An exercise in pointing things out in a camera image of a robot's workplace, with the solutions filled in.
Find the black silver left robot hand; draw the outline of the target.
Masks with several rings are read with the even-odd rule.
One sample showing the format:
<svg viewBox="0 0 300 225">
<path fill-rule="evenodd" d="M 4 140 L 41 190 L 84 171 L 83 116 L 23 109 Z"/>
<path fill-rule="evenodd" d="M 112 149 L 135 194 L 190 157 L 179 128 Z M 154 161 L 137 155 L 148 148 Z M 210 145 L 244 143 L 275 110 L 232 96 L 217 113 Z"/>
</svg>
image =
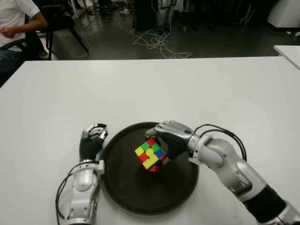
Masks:
<svg viewBox="0 0 300 225">
<path fill-rule="evenodd" d="M 84 160 L 94 161 L 102 149 L 107 135 L 107 125 L 102 123 L 92 124 L 83 130 L 79 145 L 80 162 Z"/>
</svg>

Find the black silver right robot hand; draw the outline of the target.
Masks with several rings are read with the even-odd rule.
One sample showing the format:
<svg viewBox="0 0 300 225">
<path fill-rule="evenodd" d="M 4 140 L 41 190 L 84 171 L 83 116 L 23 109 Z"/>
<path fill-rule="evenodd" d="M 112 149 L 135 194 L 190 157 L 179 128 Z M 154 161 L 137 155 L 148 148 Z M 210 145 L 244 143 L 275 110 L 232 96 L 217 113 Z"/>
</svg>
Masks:
<svg viewBox="0 0 300 225">
<path fill-rule="evenodd" d="M 190 141 L 194 135 L 194 130 L 173 120 L 158 123 L 145 133 L 146 139 L 160 138 L 168 146 L 162 165 L 168 164 L 183 152 L 193 153 L 195 150 L 190 148 Z"/>
</svg>

